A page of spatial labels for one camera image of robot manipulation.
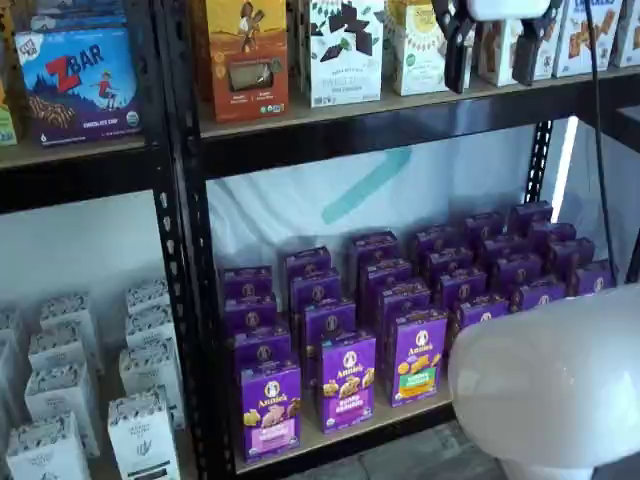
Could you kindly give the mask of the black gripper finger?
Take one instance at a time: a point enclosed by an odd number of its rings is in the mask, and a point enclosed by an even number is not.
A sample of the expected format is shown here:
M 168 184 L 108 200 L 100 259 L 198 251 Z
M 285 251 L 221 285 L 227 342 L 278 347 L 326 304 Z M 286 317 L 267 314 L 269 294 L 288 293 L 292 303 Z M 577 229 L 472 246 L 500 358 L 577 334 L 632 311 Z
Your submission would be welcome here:
M 445 85 L 452 92 L 461 94 L 464 90 L 468 51 L 465 40 L 474 27 L 474 20 L 464 1 L 451 7 L 447 0 L 433 0 L 432 6 L 446 40 Z
M 512 78 L 519 84 L 530 86 L 535 77 L 539 49 L 551 37 L 561 0 L 550 0 L 545 12 L 538 17 L 521 20 L 522 33 L 517 39 Z

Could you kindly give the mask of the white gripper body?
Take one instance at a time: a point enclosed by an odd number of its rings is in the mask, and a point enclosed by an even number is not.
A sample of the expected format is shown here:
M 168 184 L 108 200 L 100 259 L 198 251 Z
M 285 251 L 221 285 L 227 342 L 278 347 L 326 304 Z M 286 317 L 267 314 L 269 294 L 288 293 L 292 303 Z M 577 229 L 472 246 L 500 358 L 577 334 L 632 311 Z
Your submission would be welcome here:
M 476 21 L 522 20 L 542 16 L 549 0 L 468 0 L 467 9 Z

